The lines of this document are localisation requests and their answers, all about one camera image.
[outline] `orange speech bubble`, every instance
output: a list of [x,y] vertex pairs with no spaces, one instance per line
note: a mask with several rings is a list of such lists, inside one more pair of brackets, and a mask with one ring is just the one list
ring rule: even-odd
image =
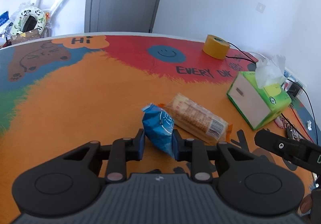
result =
[[65,37],[51,40],[54,44],[63,44],[67,48],[81,48],[86,47],[89,49],[101,49],[109,46],[106,41],[106,36],[78,36],[78,37]]

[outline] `cardboard box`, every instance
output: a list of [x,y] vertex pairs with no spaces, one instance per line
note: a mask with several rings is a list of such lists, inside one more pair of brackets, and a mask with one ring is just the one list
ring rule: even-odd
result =
[[275,119],[291,103],[289,95],[278,84],[259,89],[255,72],[239,72],[227,97],[253,130]]

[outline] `blue circle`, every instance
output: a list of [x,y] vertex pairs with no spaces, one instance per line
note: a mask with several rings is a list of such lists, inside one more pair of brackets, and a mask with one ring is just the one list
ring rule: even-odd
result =
[[185,55],[174,47],[170,46],[152,46],[148,53],[153,57],[168,63],[183,63],[186,60]]

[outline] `child's toilet seat with panda print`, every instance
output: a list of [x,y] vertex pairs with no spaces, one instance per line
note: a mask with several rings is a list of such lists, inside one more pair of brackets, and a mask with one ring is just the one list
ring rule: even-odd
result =
[[41,35],[46,25],[46,17],[41,9],[34,6],[29,6],[21,10],[13,23],[10,33],[12,35],[22,34],[23,27],[25,26],[29,16],[33,16],[36,19],[37,23],[33,29],[37,28]]

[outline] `barcode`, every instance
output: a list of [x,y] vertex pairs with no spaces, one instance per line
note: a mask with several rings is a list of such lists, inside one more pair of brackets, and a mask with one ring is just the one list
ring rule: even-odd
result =
[[213,119],[206,134],[208,134],[212,137],[215,137],[215,136],[220,137],[223,133],[223,130],[224,130],[223,124],[221,124],[220,122]]

